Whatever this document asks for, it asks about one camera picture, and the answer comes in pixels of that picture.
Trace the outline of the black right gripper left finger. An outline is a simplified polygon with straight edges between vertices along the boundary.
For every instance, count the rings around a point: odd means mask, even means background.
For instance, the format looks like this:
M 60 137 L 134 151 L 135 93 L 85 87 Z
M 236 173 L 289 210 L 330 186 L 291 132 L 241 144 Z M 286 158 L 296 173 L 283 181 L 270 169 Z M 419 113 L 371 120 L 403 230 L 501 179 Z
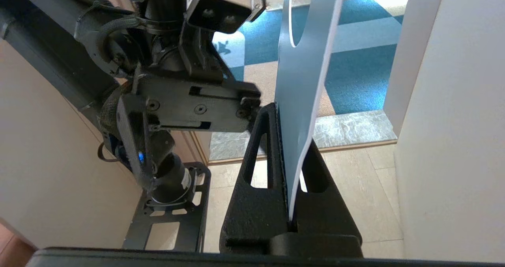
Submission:
M 267 188 L 251 185 L 266 137 Z M 267 254 L 270 240 L 289 230 L 286 180 L 275 103 L 260 109 L 220 233 L 220 253 Z

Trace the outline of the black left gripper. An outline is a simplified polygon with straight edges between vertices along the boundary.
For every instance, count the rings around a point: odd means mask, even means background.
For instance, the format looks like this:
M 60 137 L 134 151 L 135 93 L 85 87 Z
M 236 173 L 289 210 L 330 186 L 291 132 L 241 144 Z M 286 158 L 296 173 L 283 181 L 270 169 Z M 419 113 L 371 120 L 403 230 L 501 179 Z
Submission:
M 145 191 L 153 185 L 149 130 L 241 133 L 260 110 L 250 82 L 200 81 L 187 71 L 137 65 L 132 94 L 119 97 L 116 121 L 129 166 Z

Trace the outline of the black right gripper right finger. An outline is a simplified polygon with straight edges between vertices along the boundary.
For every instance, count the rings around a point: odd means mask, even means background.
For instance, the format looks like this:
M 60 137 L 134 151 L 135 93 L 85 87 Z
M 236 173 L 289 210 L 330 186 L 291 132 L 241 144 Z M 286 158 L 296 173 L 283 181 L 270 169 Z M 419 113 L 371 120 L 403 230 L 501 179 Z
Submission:
M 361 238 L 325 160 L 311 141 L 302 164 L 306 190 L 297 189 L 294 221 L 301 233 L 329 233 Z

